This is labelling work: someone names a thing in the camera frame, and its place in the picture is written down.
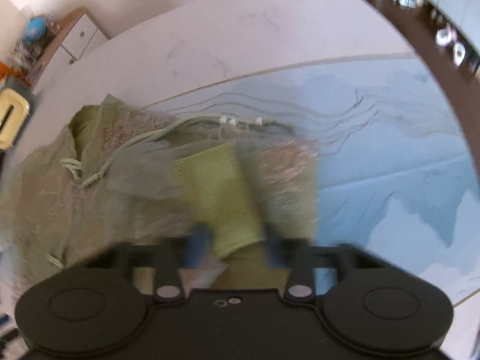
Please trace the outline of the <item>green embroidered sheer garment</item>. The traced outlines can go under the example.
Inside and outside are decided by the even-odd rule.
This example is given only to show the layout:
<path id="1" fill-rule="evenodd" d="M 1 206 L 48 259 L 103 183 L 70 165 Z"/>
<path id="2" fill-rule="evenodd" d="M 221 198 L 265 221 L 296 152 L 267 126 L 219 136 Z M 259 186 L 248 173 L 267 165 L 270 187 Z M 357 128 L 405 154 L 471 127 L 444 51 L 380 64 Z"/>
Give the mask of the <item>green embroidered sheer garment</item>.
<path id="1" fill-rule="evenodd" d="M 210 231 L 199 276 L 256 256 L 271 224 L 317 231 L 318 144 L 276 121 L 85 106 L 1 186 L 1 280 L 15 294 L 117 242 Z"/>

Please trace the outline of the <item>blue patterned table mat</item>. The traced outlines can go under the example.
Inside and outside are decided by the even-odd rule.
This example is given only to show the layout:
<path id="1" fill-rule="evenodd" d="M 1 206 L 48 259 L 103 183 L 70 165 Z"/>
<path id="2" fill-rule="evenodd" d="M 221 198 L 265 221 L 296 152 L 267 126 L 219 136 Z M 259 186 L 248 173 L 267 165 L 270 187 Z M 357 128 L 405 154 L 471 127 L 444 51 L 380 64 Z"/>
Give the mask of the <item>blue patterned table mat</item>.
<path id="1" fill-rule="evenodd" d="M 479 183 L 461 128 L 417 58 L 293 67 L 149 105 L 293 125 L 319 142 L 321 245 L 352 242 L 457 303 L 479 289 Z"/>

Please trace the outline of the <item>yellow tissue box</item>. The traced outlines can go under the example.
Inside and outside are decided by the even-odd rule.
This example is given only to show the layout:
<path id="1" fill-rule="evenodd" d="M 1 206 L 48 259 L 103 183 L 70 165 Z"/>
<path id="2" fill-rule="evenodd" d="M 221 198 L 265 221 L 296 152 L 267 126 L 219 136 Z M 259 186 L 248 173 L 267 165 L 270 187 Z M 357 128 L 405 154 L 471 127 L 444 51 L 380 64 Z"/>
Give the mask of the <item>yellow tissue box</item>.
<path id="1" fill-rule="evenodd" d="M 1 87 L 1 150 L 13 147 L 32 112 L 35 96 L 23 81 L 9 76 Z"/>

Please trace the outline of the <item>white drawer cabinet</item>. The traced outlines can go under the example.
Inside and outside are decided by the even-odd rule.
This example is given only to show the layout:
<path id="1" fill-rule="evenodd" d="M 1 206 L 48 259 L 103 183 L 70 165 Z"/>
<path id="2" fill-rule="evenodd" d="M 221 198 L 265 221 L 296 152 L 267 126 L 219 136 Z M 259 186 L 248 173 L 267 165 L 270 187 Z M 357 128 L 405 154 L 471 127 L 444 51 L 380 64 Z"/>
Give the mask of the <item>white drawer cabinet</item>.
<path id="1" fill-rule="evenodd" d="M 83 7 L 73 10 L 58 25 L 60 30 L 28 75 L 35 96 L 53 86 L 73 64 L 110 40 Z"/>

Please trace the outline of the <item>white fluffy slipper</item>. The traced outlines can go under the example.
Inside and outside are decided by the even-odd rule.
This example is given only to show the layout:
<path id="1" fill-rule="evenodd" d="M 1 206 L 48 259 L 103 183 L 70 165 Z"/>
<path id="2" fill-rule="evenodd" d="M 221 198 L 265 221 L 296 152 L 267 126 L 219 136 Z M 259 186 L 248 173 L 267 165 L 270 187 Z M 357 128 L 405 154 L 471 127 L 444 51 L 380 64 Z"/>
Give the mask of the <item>white fluffy slipper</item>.
<path id="1" fill-rule="evenodd" d="M 459 67 L 465 60 L 466 48 L 465 45 L 461 42 L 456 42 L 452 47 L 452 61 Z"/>
<path id="2" fill-rule="evenodd" d="M 441 28 L 435 34 L 435 44 L 439 47 L 448 47 L 454 40 L 454 36 L 455 31 L 451 27 Z"/>

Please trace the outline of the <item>blue globe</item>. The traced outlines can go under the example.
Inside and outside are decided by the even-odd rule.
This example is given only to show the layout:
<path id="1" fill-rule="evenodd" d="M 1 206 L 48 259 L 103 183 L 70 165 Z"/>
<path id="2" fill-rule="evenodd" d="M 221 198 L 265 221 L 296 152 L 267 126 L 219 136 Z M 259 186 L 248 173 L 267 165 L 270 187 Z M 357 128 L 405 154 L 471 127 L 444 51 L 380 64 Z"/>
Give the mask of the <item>blue globe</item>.
<path id="1" fill-rule="evenodd" d="M 24 39 L 27 41 L 39 41 L 47 33 L 47 23 L 41 17 L 33 17 L 27 23 L 24 30 Z"/>

